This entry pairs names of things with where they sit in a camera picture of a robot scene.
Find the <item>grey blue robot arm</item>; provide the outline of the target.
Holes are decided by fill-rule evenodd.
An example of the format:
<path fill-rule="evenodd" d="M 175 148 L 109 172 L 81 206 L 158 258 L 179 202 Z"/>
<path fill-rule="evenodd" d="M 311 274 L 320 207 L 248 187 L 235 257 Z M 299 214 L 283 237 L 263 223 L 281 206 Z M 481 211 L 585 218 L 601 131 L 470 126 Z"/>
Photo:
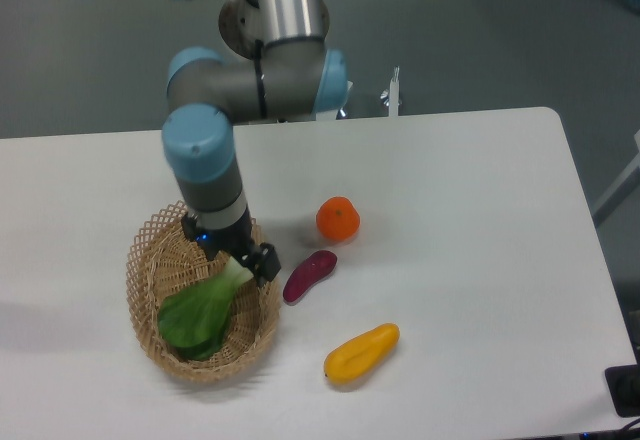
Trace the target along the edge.
<path fill-rule="evenodd" d="M 252 237 L 252 218 L 233 127 L 259 120 L 300 120 L 342 108 L 346 61 L 325 45 L 321 0 L 239 0 L 235 19 L 245 40 L 241 61 L 190 47 L 171 60 L 169 115 L 161 138 L 187 211 L 181 226 L 208 259 L 225 252 L 264 284 L 280 270 L 275 248 Z"/>

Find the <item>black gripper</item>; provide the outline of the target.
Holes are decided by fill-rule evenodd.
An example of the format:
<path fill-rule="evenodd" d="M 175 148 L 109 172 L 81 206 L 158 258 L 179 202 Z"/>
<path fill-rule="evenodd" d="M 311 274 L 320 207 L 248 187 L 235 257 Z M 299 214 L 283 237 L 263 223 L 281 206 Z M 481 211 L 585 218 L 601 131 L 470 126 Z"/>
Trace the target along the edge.
<path fill-rule="evenodd" d="M 194 215 L 185 214 L 180 221 L 184 237 L 195 242 L 208 261 L 213 261 L 219 252 L 225 252 L 255 279 L 258 288 L 272 282 L 281 270 L 275 246 L 263 242 L 256 244 L 252 237 L 250 211 L 245 209 L 233 224 L 220 229 L 199 226 Z"/>

